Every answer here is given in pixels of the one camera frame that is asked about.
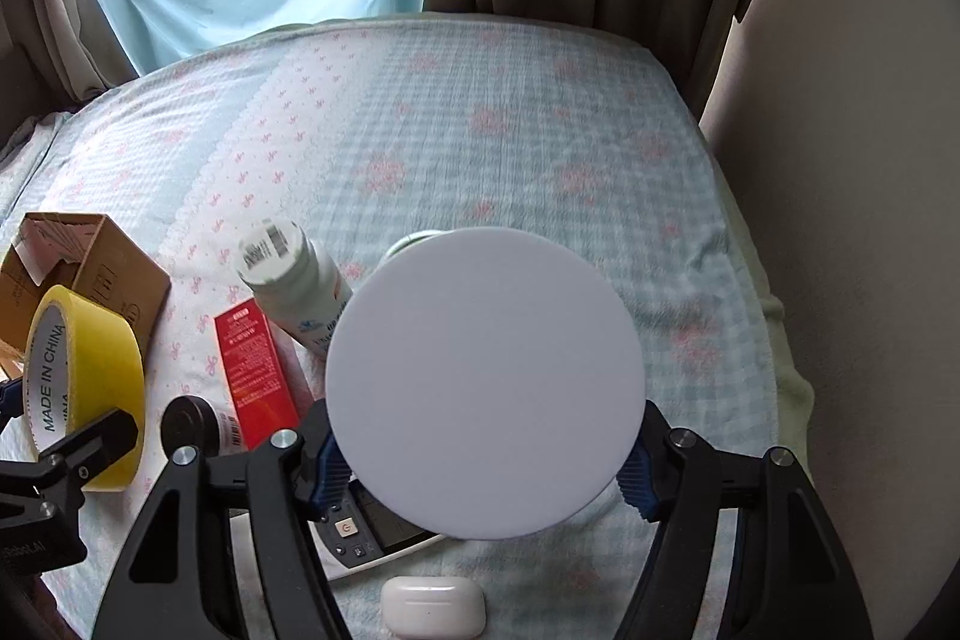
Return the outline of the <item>yellow tape roll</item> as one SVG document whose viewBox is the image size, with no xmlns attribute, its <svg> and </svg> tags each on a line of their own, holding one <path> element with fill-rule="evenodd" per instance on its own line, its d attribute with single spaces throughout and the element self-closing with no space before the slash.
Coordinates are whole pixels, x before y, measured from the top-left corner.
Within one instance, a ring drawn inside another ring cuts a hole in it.
<svg viewBox="0 0 960 640">
<path fill-rule="evenodd" d="M 132 326 L 68 287 L 51 287 L 29 328 L 23 396 L 37 453 L 110 409 L 142 425 L 145 374 Z"/>
</svg>

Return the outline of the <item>black lidded small jar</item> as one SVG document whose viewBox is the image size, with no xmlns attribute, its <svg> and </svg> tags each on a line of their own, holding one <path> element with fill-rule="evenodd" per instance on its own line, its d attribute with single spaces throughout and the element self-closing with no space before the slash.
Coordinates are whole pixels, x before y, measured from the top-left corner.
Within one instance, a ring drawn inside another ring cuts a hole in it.
<svg viewBox="0 0 960 640">
<path fill-rule="evenodd" d="M 171 399 L 160 420 L 160 442 L 166 456 L 194 447 L 205 456 L 233 455 L 244 450 L 239 420 L 201 396 Z"/>
</svg>

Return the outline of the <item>white pill bottle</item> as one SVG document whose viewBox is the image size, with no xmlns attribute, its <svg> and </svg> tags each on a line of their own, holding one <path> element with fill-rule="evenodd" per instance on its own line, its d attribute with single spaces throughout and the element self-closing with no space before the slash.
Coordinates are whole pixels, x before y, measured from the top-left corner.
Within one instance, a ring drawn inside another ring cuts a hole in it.
<svg viewBox="0 0 960 640">
<path fill-rule="evenodd" d="M 290 220 L 263 220 L 239 241 L 235 261 L 262 314 L 291 339 L 327 359 L 352 288 L 324 248 Z"/>
</svg>

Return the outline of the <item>white lidded round jar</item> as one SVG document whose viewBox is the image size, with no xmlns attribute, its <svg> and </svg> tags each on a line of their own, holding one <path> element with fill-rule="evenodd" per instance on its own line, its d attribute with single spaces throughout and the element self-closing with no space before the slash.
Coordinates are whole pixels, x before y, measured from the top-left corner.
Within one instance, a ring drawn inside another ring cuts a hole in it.
<svg viewBox="0 0 960 640">
<path fill-rule="evenodd" d="M 643 351 L 617 291 L 576 253 L 459 229 L 353 294 L 325 401 L 348 466 L 387 509 L 455 539 L 511 539 L 576 515 L 625 464 Z"/>
</svg>

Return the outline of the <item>pale green round tin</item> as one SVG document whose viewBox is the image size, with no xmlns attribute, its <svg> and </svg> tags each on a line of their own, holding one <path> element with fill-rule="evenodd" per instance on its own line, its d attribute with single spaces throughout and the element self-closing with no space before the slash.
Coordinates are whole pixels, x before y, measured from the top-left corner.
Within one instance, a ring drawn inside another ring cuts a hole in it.
<svg viewBox="0 0 960 640">
<path fill-rule="evenodd" d="M 439 229 L 425 229 L 417 230 L 412 232 L 412 234 L 407 234 L 407 236 L 398 239 L 397 242 L 394 242 L 391 247 L 387 248 L 386 252 L 382 253 L 381 260 L 379 260 L 379 266 L 389 263 L 392 259 L 397 257 L 398 253 L 405 252 L 409 248 L 415 247 L 415 245 L 421 244 L 421 242 L 429 241 L 430 239 L 436 239 L 436 237 L 444 236 L 444 230 Z"/>
</svg>

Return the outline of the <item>white electronic thermometer device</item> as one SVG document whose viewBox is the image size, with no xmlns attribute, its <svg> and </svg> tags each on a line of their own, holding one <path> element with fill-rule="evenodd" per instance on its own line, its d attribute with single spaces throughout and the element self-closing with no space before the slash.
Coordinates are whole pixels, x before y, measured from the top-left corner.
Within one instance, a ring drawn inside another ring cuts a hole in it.
<svg viewBox="0 0 960 640">
<path fill-rule="evenodd" d="M 347 491 L 313 523 L 313 538 L 331 581 L 390 564 L 444 539 L 382 505 L 352 477 Z"/>
</svg>

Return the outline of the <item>red carton box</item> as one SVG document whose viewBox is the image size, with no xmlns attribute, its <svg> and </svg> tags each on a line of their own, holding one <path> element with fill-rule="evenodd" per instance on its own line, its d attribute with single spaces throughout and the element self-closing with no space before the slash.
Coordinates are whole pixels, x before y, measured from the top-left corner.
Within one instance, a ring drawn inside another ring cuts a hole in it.
<svg viewBox="0 0 960 640">
<path fill-rule="evenodd" d="M 256 450 L 280 429 L 295 429 L 301 419 L 295 395 L 256 301 L 247 299 L 217 315 L 215 336 L 244 447 Z"/>
</svg>

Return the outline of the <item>brown cardboard box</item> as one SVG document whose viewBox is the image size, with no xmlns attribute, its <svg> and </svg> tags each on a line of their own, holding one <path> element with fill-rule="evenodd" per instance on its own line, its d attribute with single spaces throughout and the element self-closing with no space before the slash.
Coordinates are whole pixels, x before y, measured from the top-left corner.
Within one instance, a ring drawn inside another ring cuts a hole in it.
<svg viewBox="0 0 960 640">
<path fill-rule="evenodd" d="M 148 354 L 166 271 L 106 214 L 28 213 L 2 247 L 3 372 L 23 375 L 32 315 L 55 284 L 121 315 Z"/>
</svg>

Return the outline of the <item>white earbuds case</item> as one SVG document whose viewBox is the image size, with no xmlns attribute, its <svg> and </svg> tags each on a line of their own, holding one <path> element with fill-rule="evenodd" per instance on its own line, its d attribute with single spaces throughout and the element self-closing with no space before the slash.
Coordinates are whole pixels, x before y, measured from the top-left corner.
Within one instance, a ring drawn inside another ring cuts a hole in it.
<svg viewBox="0 0 960 640">
<path fill-rule="evenodd" d="M 397 638 L 478 638 L 485 595 L 465 576 L 394 576 L 381 590 L 381 617 Z"/>
</svg>

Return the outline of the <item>checked floral bed sheet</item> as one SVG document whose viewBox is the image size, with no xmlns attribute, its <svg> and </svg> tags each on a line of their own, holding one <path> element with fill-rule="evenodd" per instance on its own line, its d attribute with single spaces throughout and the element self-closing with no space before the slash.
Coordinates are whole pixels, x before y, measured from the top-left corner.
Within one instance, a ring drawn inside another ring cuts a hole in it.
<svg viewBox="0 0 960 640">
<path fill-rule="evenodd" d="M 420 230 L 506 226 L 596 266 L 630 310 L 665 417 L 716 447 L 807 448 L 754 242 L 669 74 L 608 35 L 480 18 L 270 34 L 23 122 L 2 148 L 2 232 L 101 213 L 171 280 L 146 408 L 226 395 L 213 320 L 233 259 L 298 223 L 352 284 Z"/>
</svg>

